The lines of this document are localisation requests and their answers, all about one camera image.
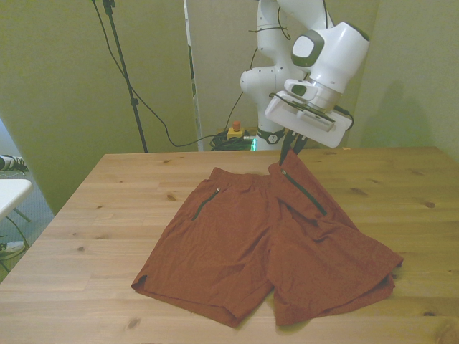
wooden table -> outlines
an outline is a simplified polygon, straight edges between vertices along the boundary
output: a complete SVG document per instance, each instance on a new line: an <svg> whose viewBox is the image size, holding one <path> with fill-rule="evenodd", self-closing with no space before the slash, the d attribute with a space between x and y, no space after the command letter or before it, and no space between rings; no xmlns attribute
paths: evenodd
<svg viewBox="0 0 459 344"><path fill-rule="evenodd" d="M301 153L360 230L405 258L384 301L279 328L270 295L232 329L131 289L215 166L267 173L277 158L104 156L0 285L0 343L459 343L459 165L436 148Z"/></svg>

metal pole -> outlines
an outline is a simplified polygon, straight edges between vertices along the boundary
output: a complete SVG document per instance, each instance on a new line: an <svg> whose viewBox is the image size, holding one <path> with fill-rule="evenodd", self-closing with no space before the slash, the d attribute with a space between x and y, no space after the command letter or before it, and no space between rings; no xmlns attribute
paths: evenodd
<svg viewBox="0 0 459 344"><path fill-rule="evenodd" d="M142 140L143 151L145 153L148 153L148 149L146 147L145 136L143 135L141 119L138 115L138 110L137 110L138 100L137 98L134 98L134 95L132 92L132 86L131 86L131 83L129 82L128 70L126 69L126 64L124 63L123 52L121 51L120 41L118 40L118 34L116 33L115 22L113 21L112 7L115 7L114 0L103 0L103 7L105 9L105 13L108 15L108 18L110 20L110 25L112 26L112 31L113 31L113 36L115 37L116 47L118 48L118 54L120 55L121 66L123 67L124 78L126 79L126 84L128 85L128 90L129 90L129 96L131 97L131 105L134 110L134 115L136 117L138 132Z"/></svg>

wire bundle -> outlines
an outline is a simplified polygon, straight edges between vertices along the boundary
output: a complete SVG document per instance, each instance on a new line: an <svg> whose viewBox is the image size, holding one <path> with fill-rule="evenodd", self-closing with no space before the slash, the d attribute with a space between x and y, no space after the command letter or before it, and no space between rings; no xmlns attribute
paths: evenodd
<svg viewBox="0 0 459 344"><path fill-rule="evenodd" d="M248 136L249 132L245 131L244 136L240 138L230 138L227 140L228 130L218 133L210 141L211 151L250 151L252 140L245 140L244 136Z"/></svg>

shorts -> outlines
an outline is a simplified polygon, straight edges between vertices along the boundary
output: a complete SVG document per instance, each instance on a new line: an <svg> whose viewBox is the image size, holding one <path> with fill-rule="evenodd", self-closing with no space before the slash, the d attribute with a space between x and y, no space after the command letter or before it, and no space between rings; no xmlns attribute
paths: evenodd
<svg viewBox="0 0 459 344"><path fill-rule="evenodd" d="M231 327L274 288L276 324L291 325L390 296L402 260L362 234L290 151L268 176L215 168L132 288Z"/></svg>

green light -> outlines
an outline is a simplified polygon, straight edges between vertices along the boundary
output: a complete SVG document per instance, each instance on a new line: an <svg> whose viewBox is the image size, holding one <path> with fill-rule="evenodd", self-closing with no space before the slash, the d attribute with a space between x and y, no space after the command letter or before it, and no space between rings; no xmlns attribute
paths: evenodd
<svg viewBox="0 0 459 344"><path fill-rule="evenodd" d="M252 140L252 145L250 146L251 151L256 151L257 150L257 138L254 138Z"/></svg>

